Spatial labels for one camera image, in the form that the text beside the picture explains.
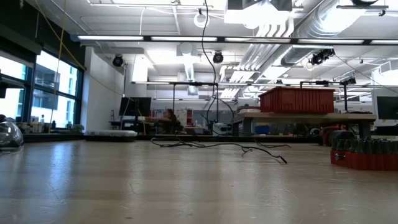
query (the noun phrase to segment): black cable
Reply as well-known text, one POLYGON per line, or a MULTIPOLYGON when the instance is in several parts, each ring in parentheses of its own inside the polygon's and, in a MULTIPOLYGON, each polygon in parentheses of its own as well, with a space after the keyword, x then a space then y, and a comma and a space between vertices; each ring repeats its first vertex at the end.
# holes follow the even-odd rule
MULTIPOLYGON (((275 155, 271 154, 269 151, 267 151, 266 149, 262 149, 260 147, 242 146, 240 144, 232 143, 232 142, 229 142, 229 143, 217 143, 217 144, 211 144, 211 145, 204 145, 204 144, 199 144, 199 143, 196 143, 196 142, 185 142, 185 141, 181 140, 177 136, 177 133, 178 132, 175 132, 174 137, 176 138, 178 143, 175 143, 175 144, 158 144, 155 141, 164 141, 164 139, 159 139, 159 138, 152 138, 150 141, 151 141, 151 143, 153 143, 153 144, 155 144, 157 146, 160 146, 160 147, 189 146, 189 147, 197 147, 197 148, 203 149, 203 148, 215 147, 215 146, 239 146, 239 147, 241 147, 241 150, 243 151, 242 156, 245 155, 247 152, 251 152, 253 149, 257 149, 257 150, 260 150, 260 151, 263 151, 263 152, 267 153, 268 155, 270 155, 273 158, 281 159, 285 164, 287 164, 287 161, 281 155, 275 156, 275 155)), ((278 146, 263 145, 263 144, 257 142, 256 140, 254 140, 254 141, 257 143, 257 145, 259 145, 261 147, 266 147, 266 148, 276 148, 276 147, 283 147, 283 146, 290 147, 289 145, 286 145, 286 144, 278 145, 278 146)))
POLYGON ((373 80, 371 77, 369 77, 369 76, 363 74, 362 72, 358 71, 358 69, 352 67, 349 63, 347 63, 346 61, 344 61, 343 59, 341 59, 341 58, 340 58, 339 56, 337 56, 336 54, 335 54, 335 56, 336 56, 336 58, 340 59, 343 63, 345 63, 346 65, 348 65, 350 68, 352 68, 353 70, 355 70, 355 71, 358 72, 359 74, 361 74, 361 75, 363 75, 364 77, 370 79, 370 80, 373 81, 374 83, 377 83, 378 85, 380 85, 380 86, 382 86, 382 87, 384 87, 384 88, 386 88, 386 89, 388 89, 388 90, 390 90, 390 91, 393 91, 394 93, 397 93, 397 94, 398 94, 398 91, 395 91, 395 90, 393 90, 392 88, 388 88, 388 87, 386 87, 386 86, 384 86, 384 85, 382 85, 382 84, 376 82, 376 81, 373 80))
POLYGON ((229 104, 227 104, 225 101, 223 101, 222 99, 219 99, 219 100, 220 100, 221 102, 223 102, 223 103, 229 108, 229 110, 231 111, 231 113, 232 113, 231 125, 233 125, 234 119, 235 119, 235 113, 234 113, 234 111, 232 110, 231 106, 230 106, 229 104))
MULTIPOLYGON (((203 32, 202 32, 202 35, 201 35, 201 49, 203 50, 203 53, 205 54, 205 56, 206 56, 206 58, 207 58, 207 61, 210 63, 211 67, 213 68, 214 80, 213 80, 213 92, 212 92, 212 94, 211 94, 211 97, 213 97, 213 96, 214 96, 214 92, 215 92, 216 76, 217 76, 217 74, 216 74, 216 68, 214 67, 213 63, 210 61, 209 57, 208 57, 207 54, 206 54, 205 46, 204 46, 204 43, 203 43, 203 40, 204 40, 204 38, 205 38, 206 26, 207 26, 208 21, 209 21, 209 7, 208 7, 208 5, 207 5, 207 0, 205 0, 205 5, 206 5, 206 22, 205 22, 205 26, 204 26, 204 28, 203 28, 203 32)), ((216 100, 216 98, 213 99, 213 101, 211 102, 209 108, 207 109, 207 113, 206 113, 206 117, 207 117, 206 120, 207 120, 207 121, 208 121, 208 118, 209 118, 209 111, 210 111, 210 108, 211 108, 211 106, 213 105, 213 103, 214 103, 214 101, 216 100)))

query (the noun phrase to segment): wire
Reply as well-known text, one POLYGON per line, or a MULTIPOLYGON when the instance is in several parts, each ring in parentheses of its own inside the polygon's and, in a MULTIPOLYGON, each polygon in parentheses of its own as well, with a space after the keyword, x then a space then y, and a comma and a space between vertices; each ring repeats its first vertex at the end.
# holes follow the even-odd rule
MULTIPOLYGON (((63 10, 64 11, 67 10, 67 0, 65 0, 63 2, 63 10)), ((63 34, 65 33, 65 22, 66 22, 65 18, 66 18, 66 16, 65 16, 65 13, 64 13, 63 16, 62 16, 62 31, 61 31, 61 39, 60 39, 60 49, 58 51, 57 71, 55 72, 55 81, 58 79, 58 71, 59 71, 59 68, 60 68, 60 61, 61 61, 61 54, 62 54, 62 45, 63 45, 62 44, 63 43, 63 34)), ((55 98, 56 97, 57 97, 57 89, 54 86, 54 94, 53 94, 53 98, 52 98, 53 103, 52 103, 52 108, 51 108, 50 123, 51 123, 52 116, 53 116, 54 109, 55 109, 55 98)), ((51 133, 51 125, 49 125, 49 134, 50 133, 51 133)))
MULTIPOLYGON (((211 94, 211 97, 213 97, 214 96, 214 92, 215 92, 215 84, 216 84, 216 76, 217 76, 217 74, 216 74, 216 68, 214 67, 213 63, 210 61, 209 57, 207 56, 207 53, 206 53, 206 50, 205 50, 205 46, 204 46, 204 41, 203 41, 204 38, 205 38, 206 26, 207 26, 207 23, 209 21, 209 7, 207 5, 207 0, 205 0, 205 5, 206 5, 206 23, 205 23, 205 26, 203 28, 203 32, 202 32, 202 35, 201 35, 201 49, 202 49, 203 53, 205 54, 207 61, 209 62, 209 64, 213 68, 214 80, 213 80, 213 91, 212 91, 212 94, 211 94)), ((207 109, 207 113, 206 113, 207 122, 208 122, 208 118, 209 118, 209 111, 210 111, 211 106, 213 105, 213 103, 214 103, 214 101, 216 99, 217 99, 217 103, 218 103, 218 93, 217 93, 216 98, 213 98, 213 101, 211 102, 209 108, 207 109)))
MULTIPOLYGON (((69 51, 68 47, 65 46, 65 44, 63 44, 63 42, 61 41, 60 36, 59 36, 59 35, 57 34, 57 32, 54 30, 54 28, 52 27, 50 21, 47 19, 47 16, 44 14, 44 11, 43 11, 42 8, 40 7, 40 4, 37 2, 37 0, 35 0, 35 2, 36 2, 37 8, 39 9, 40 13, 43 15, 45 21, 47 22, 47 24, 48 24, 49 27, 51 28, 51 31, 54 33, 54 35, 57 37, 57 39, 61 42, 62 47, 68 52, 69 56, 75 61, 75 63, 76 63, 82 70, 87 71, 87 69, 86 69, 84 66, 82 66, 81 63, 79 63, 79 61, 75 58, 75 56, 73 56, 73 54, 69 51)), ((114 93, 116 93, 116 94, 118 94, 118 95, 120 95, 120 96, 123 96, 123 94, 118 93, 116 90, 112 90, 110 87, 108 87, 108 86, 102 84, 100 81, 98 81, 98 80, 97 80, 95 77, 93 77, 92 75, 90 75, 90 74, 88 74, 88 73, 86 73, 85 75, 90 76, 94 81, 96 81, 97 83, 99 83, 101 86, 107 88, 108 90, 110 90, 110 91, 112 91, 112 92, 114 92, 114 93)))
POLYGON ((362 72, 358 71, 358 69, 352 67, 349 63, 347 63, 346 61, 344 61, 343 59, 341 59, 341 58, 340 58, 339 56, 337 56, 336 54, 335 54, 335 56, 336 56, 336 58, 340 59, 343 63, 345 63, 346 65, 348 65, 350 68, 352 68, 353 70, 355 70, 355 71, 358 72, 359 74, 361 74, 361 75, 363 75, 364 77, 370 79, 370 80, 373 81, 374 83, 376 83, 376 84, 378 84, 378 85, 380 85, 380 86, 383 86, 384 88, 386 88, 386 89, 388 89, 388 90, 390 90, 390 91, 393 91, 394 93, 397 93, 397 94, 398 94, 398 91, 395 91, 395 90, 393 90, 392 88, 386 87, 386 86, 384 86, 384 85, 382 85, 382 84, 376 82, 376 81, 373 80, 371 77, 369 77, 369 76, 363 74, 362 72))
MULTIPOLYGON (((270 153, 267 149, 260 148, 260 147, 243 146, 243 145, 240 145, 238 143, 231 143, 231 142, 229 142, 229 143, 217 143, 217 144, 210 144, 210 145, 199 144, 199 143, 195 143, 195 142, 185 142, 185 141, 181 140, 177 136, 177 132, 175 133, 174 137, 178 141, 178 143, 176 143, 176 144, 158 144, 155 141, 164 141, 165 140, 165 139, 159 139, 159 138, 152 138, 150 141, 151 141, 152 144, 155 144, 155 145, 160 146, 160 147, 189 146, 189 147, 197 147, 197 148, 203 149, 203 148, 215 147, 215 146, 239 146, 241 148, 241 150, 243 151, 242 156, 245 155, 247 152, 253 151, 253 149, 257 149, 257 150, 260 150, 260 151, 263 151, 263 152, 267 153, 268 155, 270 155, 273 158, 281 159, 285 164, 287 164, 287 161, 281 155, 275 156, 272 153, 270 153)), ((275 147, 283 147, 283 146, 288 146, 288 145, 266 146, 266 145, 260 144, 259 146, 266 147, 266 148, 275 148, 275 147)))
POLYGON ((141 18, 140 18, 140 21, 139 21, 139 35, 142 34, 142 17, 144 16, 145 9, 146 9, 146 7, 143 8, 142 11, 141 11, 141 18))
MULTIPOLYGON (((130 101, 133 101, 133 102, 135 101, 135 100, 133 100, 133 99, 130 98, 130 97, 128 97, 128 98, 129 98, 129 101, 127 102, 126 109, 124 109, 124 113, 123 113, 122 118, 121 118, 120 130, 122 130, 123 118, 124 118, 124 116, 126 115, 127 107, 129 106, 130 101)), ((139 116, 143 116, 142 113, 141 113, 141 111, 140 111, 139 109, 138 109, 138 113, 139 113, 139 116)), ((143 124, 143 126, 144 126, 144 135, 147 135, 146 128, 145 128, 145 122, 142 121, 142 124, 143 124)))

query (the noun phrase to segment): white wall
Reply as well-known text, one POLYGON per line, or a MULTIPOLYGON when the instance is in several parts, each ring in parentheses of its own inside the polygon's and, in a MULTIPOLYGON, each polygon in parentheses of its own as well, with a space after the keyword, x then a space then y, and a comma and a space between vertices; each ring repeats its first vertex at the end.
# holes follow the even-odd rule
POLYGON ((90 130, 109 129, 111 110, 114 110, 115 119, 118 118, 123 74, 99 58, 92 47, 86 48, 85 61, 81 123, 90 130))

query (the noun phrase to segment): yellow cord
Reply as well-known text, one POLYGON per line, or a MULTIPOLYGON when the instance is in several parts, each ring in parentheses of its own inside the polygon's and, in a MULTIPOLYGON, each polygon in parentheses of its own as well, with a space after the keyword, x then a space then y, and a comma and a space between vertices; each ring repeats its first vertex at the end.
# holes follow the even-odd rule
MULTIPOLYGON (((47 19, 47 16, 45 16, 44 11, 42 10, 42 8, 40 7, 40 4, 37 2, 37 0, 35 0, 37 7, 39 8, 40 13, 43 15, 45 21, 47 22, 47 24, 49 25, 49 27, 51 28, 52 32, 54 33, 54 35, 58 38, 58 40, 60 41, 60 51, 59 51, 59 55, 58 55, 58 66, 59 66, 59 60, 61 59, 61 51, 62 51, 62 47, 68 52, 68 54, 71 56, 71 58, 75 61, 75 63, 84 71, 87 71, 87 69, 81 65, 81 63, 78 62, 78 60, 73 56, 73 54, 69 51, 68 47, 65 46, 65 44, 63 44, 63 31, 65 28, 65 13, 63 13, 63 24, 62 24, 62 33, 61 33, 61 37, 58 36, 58 34, 56 33, 56 31, 54 30, 54 28, 51 26, 50 21, 47 19)), ((67 5, 67 0, 65 0, 65 4, 63 7, 63 10, 66 11, 66 5, 67 5)), ((116 90, 112 90, 111 88, 107 87, 106 85, 102 84, 100 81, 98 81, 96 78, 94 78, 93 76, 89 75, 93 80, 95 80, 96 82, 98 82, 100 85, 102 85, 103 87, 111 90, 112 92, 118 94, 119 96, 123 97, 123 94, 118 93, 116 90)), ((144 124, 144 134, 146 135, 146 128, 145 128, 145 122, 142 122, 144 124)))
MULTIPOLYGON (((67 10, 67 0, 65 0, 65 2, 63 3, 63 10, 64 11, 67 10)), ((62 45, 63 45, 62 44, 62 40, 63 40, 64 31, 65 31, 65 14, 63 14, 63 16, 62 16, 62 31, 61 31, 61 39, 60 39, 60 50, 59 50, 59 53, 58 53, 57 71, 55 72, 55 83, 57 82, 58 70, 60 68, 60 61, 61 61, 61 54, 62 54, 62 45)), ((51 109, 50 123, 51 123, 52 115, 53 115, 53 112, 54 112, 54 109, 55 109, 55 98, 56 97, 57 97, 57 89, 55 88, 55 85, 54 85, 54 96, 52 98, 53 103, 52 103, 52 109, 51 109)))
MULTIPOLYGON (((65 46, 65 44, 63 44, 61 38, 58 36, 58 34, 56 33, 56 31, 54 30, 54 28, 51 26, 50 21, 47 19, 47 16, 45 16, 44 11, 42 10, 42 8, 40 7, 40 4, 37 2, 37 0, 35 0, 37 7, 39 8, 40 13, 43 15, 45 21, 47 22, 47 24, 49 25, 49 27, 51 28, 52 32, 54 33, 54 35, 58 38, 58 40, 61 42, 62 47, 68 52, 68 54, 71 56, 71 58, 75 61, 75 63, 84 71, 87 71, 87 69, 82 66, 78 60, 73 56, 73 54, 69 51, 68 47, 65 46)), ((112 92, 118 94, 119 96, 123 96, 123 94, 118 93, 116 90, 112 90, 111 88, 107 87, 106 85, 102 84, 100 81, 98 81, 96 78, 94 78, 93 76, 91 76, 90 74, 86 74, 89 75, 94 81, 98 82, 101 86, 111 90, 112 92)))

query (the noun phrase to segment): security camera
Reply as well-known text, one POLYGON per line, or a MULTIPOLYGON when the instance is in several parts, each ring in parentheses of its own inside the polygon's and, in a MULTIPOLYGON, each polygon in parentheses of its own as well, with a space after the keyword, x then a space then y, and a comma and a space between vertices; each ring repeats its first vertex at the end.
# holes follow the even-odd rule
POLYGON ((122 67, 123 62, 123 55, 115 55, 112 63, 115 67, 122 67))
POLYGON ((222 63, 224 60, 224 56, 221 52, 215 52, 213 57, 214 63, 222 63))

